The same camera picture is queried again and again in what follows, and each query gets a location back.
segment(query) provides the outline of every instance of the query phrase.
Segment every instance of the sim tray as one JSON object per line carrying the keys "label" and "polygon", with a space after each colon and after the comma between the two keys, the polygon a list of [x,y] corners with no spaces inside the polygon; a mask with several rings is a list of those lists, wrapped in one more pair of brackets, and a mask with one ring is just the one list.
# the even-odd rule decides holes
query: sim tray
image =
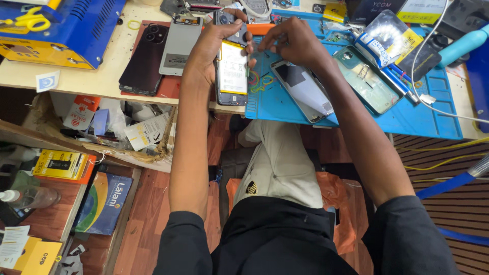
{"label": "sim tray", "polygon": [[358,73],[358,77],[361,79],[365,79],[369,71],[370,71],[370,66],[368,66],[367,64],[363,64],[363,68],[360,71],[360,73]]}

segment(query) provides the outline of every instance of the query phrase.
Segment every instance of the white trousers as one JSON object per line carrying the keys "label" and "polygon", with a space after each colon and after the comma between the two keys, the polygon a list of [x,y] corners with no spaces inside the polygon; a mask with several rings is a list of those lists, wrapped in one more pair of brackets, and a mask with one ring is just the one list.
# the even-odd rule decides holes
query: white trousers
{"label": "white trousers", "polygon": [[250,196],[289,200],[307,207],[322,208],[321,190],[312,161],[302,144],[298,124],[253,120],[238,136],[245,146],[261,142],[253,153],[234,205]]}

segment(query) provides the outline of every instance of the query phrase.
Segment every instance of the white desk surface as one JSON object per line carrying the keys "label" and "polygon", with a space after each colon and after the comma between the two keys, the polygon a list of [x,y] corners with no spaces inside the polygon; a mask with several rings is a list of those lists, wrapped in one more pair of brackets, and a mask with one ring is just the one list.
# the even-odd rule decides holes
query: white desk surface
{"label": "white desk surface", "polygon": [[[312,4],[318,2],[322,1],[301,0],[301,11],[311,12]],[[61,70],[58,88],[54,90],[56,92],[177,105],[178,99],[173,98],[121,95],[118,81],[131,58],[131,49],[134,46],[134,40],[138,33],[138,30],[129,29],[127,22],[129,20],[170,21],[170,17],[161,12],[158,6],[144,5],[137,0],[128,0],[122,14],[121,18],[124,20],[124,23],[115,28],[111,42],[109,42],[103,57],[104,62],[98,70],[75,69],[4,60],[0,65],[0,86],[35,89],[36,75]],[[448,75],[457,113],[459,115],[474,117],[466,82],[463,82],[459,77],[450,73]],[[245,113],[244,107],[221,106],[216,102],[210,102],[209,108],[222,113]],[[476,131],[472,126],[472,121],[459,119],[459,122],[464,138],[477,139],[489,136],[488,134]]]}

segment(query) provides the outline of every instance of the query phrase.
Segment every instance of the person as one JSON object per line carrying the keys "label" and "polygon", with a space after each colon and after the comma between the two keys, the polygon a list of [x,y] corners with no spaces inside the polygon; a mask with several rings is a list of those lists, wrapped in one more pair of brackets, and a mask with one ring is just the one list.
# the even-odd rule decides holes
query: person
{"label": "person", "polygon": [[[214,59],[238,20],[208,25],[185,66],[170,175],[170,217],[154,275],[356,274],[336,252],[314,167],[295,124],[254,120],[241,132],[260,143],[234,198],[220,244],[210,253],[207,214],[207,120]],[[252,35],[246,34],[248,41]],[[272,28],[258,49],[310,68],[328,91],[348,152],[377,206],[363,236],[376,274],[458,274],[450,249],[428,216],[394,147],[357,98],[309,25],[291,17]],[[249,61],[249,66],[256,60]]]}

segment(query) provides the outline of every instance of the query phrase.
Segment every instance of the machine vent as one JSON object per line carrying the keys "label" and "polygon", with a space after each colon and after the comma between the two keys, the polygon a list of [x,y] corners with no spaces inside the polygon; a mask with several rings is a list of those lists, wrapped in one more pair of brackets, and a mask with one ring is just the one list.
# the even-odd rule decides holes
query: machine vent
{"label": "machine vent", "polygon": [[76,0],[70,15],[76,16],[80,21],[85,17],[85,13],[88,11],[92,0]]}
{"label": "machine vent", "polygon": [[112,8],[114,7],[115,0],[106,0],[102,9],[100,9],[100,13],[98,14],[97,20],[95,20],[95,24],[92,28],[92,35],[98,40],[102,35],[102,31],[104,30],[105,23],[109,20]]}

